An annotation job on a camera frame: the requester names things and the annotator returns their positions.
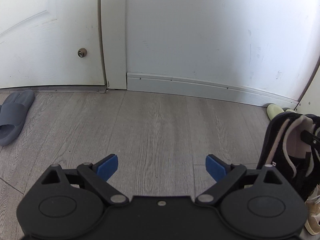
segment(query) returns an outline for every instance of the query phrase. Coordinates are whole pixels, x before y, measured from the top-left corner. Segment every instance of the tan shoe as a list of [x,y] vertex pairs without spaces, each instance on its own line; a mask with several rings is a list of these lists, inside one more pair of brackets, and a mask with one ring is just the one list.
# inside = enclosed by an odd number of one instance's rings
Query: tan shoe
[[317,185],[312,195],[306,201],[308,208],[308,219],[305,223],[305,227],[313,236],[320,233],[320,186]]

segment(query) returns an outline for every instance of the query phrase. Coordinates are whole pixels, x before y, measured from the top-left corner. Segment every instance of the blue rubber pad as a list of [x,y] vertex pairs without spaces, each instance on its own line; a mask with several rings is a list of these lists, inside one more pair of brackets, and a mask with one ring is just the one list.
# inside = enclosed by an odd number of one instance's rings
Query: blue rubber pad
[[216,182],[227,175],[225,168],[209,156],[205,159],[205,168]]
[[97,168],[96,174],[100,178],[102,178],[104,181],[107,181],[116,172],[117,169],[118,169],[118,156],[115,155],[110,159],[108,159],[103,164],[101,164]]

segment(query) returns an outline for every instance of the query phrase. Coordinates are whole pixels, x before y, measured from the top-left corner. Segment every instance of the wooden floor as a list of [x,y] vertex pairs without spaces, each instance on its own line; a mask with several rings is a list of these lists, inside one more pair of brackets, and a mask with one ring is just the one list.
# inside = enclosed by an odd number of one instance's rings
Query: wooden floor
[[[8,96],[0,94],[0,103]],[[25,126],[0,148],[0,238],[23,235],[15,210],[52,163],[75,168],[110,153],[108,181],[128,197],[191,195],[213,185],[207,154],[255,168],[269,121],[257,106],[177,95],[111,90],[37,93]]]

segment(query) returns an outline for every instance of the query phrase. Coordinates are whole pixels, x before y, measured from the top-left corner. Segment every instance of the door panel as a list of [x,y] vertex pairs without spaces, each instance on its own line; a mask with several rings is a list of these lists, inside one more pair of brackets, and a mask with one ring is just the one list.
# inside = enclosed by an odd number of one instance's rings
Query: door panel
[[0,71],[0,88],[105,84],[98,0],[0,0]]

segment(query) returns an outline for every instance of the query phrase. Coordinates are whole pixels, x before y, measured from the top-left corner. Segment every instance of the black shoe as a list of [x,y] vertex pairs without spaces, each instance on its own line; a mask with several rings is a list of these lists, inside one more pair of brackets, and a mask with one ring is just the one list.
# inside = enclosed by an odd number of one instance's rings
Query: black shoe
[[302,131],[313,133],[314,127],[313,119],[305,115],[293,112],[278,114],[268,126],[257,165],[257,169],[265,164],[274,165],[304,201],[309,196],[309,188],[312,187],[312,192],[320,183],[320,176],[315,176],[319,171],[315,167],[320,166],[320,159],[315,165],[311,146],[300,139]]

